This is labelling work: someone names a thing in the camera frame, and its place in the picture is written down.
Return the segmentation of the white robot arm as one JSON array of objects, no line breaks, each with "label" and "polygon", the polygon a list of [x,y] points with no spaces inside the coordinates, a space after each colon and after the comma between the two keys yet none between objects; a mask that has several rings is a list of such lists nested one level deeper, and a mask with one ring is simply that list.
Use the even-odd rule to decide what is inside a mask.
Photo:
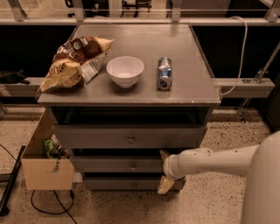
[{"label": "white robot arm", "polygon": [[184,150],[179,154],[161,151],[163,171],[157,192],[167,193],[175,181],[187,175],[219,172],[246,178],[241,224],[280,223],[280,131],[257,145],[212,151]]}]

